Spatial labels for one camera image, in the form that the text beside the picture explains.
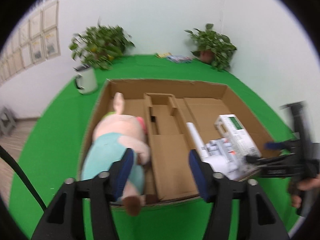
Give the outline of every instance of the table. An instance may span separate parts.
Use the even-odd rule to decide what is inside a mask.
[[[36,123],[21,153],[19,164],[46,204],[66,178],[76,177],[81,141],[105,79],[179,79],[226,84],[249,106],[276,141],[290,138],[288,127],[257,94],[232,74],[213,70],[198,60],[176,64],[152,55],[128,56],[116,60],[112,70],[95,70],[95,73],[98,91],[81,95],[73,81],[67,84]],[[286,192],[288,179],[259,179],[259,183],[289,230],[298,216]],[[93,239],[88,204],[85,201],[85,229],[87,239]],[[31,237],[42,210],[17,175],[13,178],[9,209],[21,229]],[[145,207],[138,217],[129,217],[122,209],[114,209],[113,216],[121,240],[197,240],[202,239],[210,209],[210,204],[196,199]],[[237,200],[234,200],[229,239],[236,239],[237,214]]]

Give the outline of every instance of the pink plush toy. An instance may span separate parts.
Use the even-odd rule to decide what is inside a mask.
[[[115,113],[103,117],[93,132],[93,143],[84,161],[81,179],[92,179],[101,171],[109,170],[127,148],[133,149],[135,161],[119,201],[129,215],[136,216],[146,203],[146,197],[142,195],[144,171],[141,166],[150,161],[146,126],[142,117],[122,114],[124,98],[121,93],[115,94],[113,107]]]

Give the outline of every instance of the green plant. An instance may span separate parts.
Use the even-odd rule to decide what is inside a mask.
[[[95,68],[109,69],[111,61],[121,57],[127,47],[134,44],[127,40],[123,28],[103,26],[86,28],[84,34],[75,33],[69,45],[72,58]]]
[[[213,24],[206,24],[205,31],[194,28],[198,33],[194,34],[193,31],[185,30],[189,33],[191,39],[195,41],[197,50],[192,51],[192,54],[196,57],[200,56],[201,51],[212,51],[214,53],[214,59],[211,63],[213,68],[222,70],[228,68],[233,53],[237,49],[228,36],[219,34],[212,30]]]

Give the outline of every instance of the brown flower pot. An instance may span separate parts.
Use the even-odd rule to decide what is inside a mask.
[[[211,50],[205,50],[200,52],[200,61],[206,64],[211,64],[214,60],[214,53]]]

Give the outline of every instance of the pink fabric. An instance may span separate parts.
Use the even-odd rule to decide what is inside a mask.
[[[143,118],[140,116],[137,116],[137,120],[139,121],[140,125],[142,126],[144,133],[147,134],[148,131],[147,131],[147,127],[146,127],[146,124],[145,124]]]

